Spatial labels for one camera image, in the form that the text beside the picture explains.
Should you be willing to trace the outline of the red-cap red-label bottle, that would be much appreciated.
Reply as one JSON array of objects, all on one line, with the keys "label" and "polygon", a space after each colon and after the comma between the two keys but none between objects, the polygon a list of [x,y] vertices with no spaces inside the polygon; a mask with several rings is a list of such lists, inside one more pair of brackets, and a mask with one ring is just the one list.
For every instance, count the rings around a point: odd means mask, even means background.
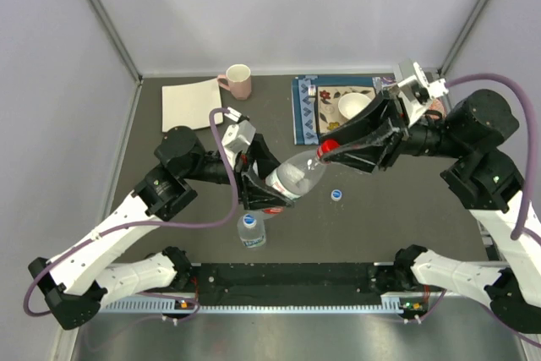
[{"label": "red-cap red-label bottle", "polygon": [[306,150],[292,156],[274,169],[265,184],[290,200],[297,200],[310,192],[323,178],[326,165],[317,150]]}]

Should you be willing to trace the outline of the small blue-cap water bottle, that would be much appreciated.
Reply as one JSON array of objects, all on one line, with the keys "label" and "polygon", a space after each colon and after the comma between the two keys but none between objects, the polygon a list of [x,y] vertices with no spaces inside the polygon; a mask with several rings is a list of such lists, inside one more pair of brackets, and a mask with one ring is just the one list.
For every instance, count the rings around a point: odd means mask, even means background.
[{"label": "small blue-cap water bottle", "polygon": [[247,249],[255,249],[265,245],[265,221],[261,212],[252,211],[243,214],[237,224],[238,236]]}]

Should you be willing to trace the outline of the blue white bottle cap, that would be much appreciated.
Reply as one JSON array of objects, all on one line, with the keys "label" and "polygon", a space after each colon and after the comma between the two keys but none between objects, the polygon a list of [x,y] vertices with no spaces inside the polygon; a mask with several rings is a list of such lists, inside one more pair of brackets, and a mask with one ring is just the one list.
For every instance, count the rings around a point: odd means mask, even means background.
[{"label": "blue white bottle cap", "polygon": [[334,201],[339,201],[342,199],[342,191],[339,189],[334,189],[331,192],[331,199]]}]

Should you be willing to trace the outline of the white-cap red-label bottle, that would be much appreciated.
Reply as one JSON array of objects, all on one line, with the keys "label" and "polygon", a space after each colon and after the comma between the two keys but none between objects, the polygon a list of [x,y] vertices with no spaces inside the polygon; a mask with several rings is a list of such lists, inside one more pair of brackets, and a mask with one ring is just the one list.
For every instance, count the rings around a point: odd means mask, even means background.
[{"label": "white-cap red-label bottle", "polygon": [[261,210],[257,210],[258,214],[263,220],[271,219],[274,216],[277,216],[281,214],[284,211],[283,206],[277,206],[277,207],[271,207],[271,208],[265,208]]}]

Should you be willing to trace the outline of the red bottle cap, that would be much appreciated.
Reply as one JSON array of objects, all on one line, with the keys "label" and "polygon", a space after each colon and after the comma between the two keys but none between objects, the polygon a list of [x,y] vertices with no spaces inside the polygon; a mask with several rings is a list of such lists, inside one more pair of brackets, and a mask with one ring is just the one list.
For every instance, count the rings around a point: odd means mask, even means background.
[{"label": "red bottle cap", "polygon": [[325,141],[323,141],[320,146],[318,147],[317,149],[317,157],[321,158],[323,155],[337,149],[340,147],[340,144],[337,143],[335,140],[333,139],[327,139]]}]

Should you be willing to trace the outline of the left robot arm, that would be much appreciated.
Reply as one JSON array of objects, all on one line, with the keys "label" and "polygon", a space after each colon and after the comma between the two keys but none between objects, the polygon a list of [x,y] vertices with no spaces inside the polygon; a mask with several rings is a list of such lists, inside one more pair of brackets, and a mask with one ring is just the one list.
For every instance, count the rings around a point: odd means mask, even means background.
[{"label": "left robot arm", "polygon": [[249,211],[276,214],[293,205],[293,194],[276,183],[279,161],[249,122],[230,126],[220,143],[223,151],[207,151],[192,129],[170,129],[155,150],[158,165],[109,217],[70,250],[30,263],[49,314],[64,330],[82,326],[119,299],[180,292],[189,285],[192,265],[179,248],[167,247],[132,264],[116,262],[196,198],[189,180],[232,185],[234,204]]}]

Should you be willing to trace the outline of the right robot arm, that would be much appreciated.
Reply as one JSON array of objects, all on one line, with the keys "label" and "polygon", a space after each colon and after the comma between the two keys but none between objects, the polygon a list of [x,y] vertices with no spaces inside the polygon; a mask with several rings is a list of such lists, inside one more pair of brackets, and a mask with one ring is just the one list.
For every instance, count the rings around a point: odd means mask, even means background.
[{"label": "right robot arm", "polygon": [[540,221],[526,181],[500,149],[518,126],[508,103],[492,90],[474,92],[439,120],[412,114],[398,97],[383,92],[355,118],[324,135],[317,153],[326,163],[365,173],[385,170],[402,155],[452,159],[442,179],[489,232],[506,266],[452,260],[411,245],[396,253],[392,275],[406,290],[428,285],[458,293],[490,309],[512,330],[537,334]]}]

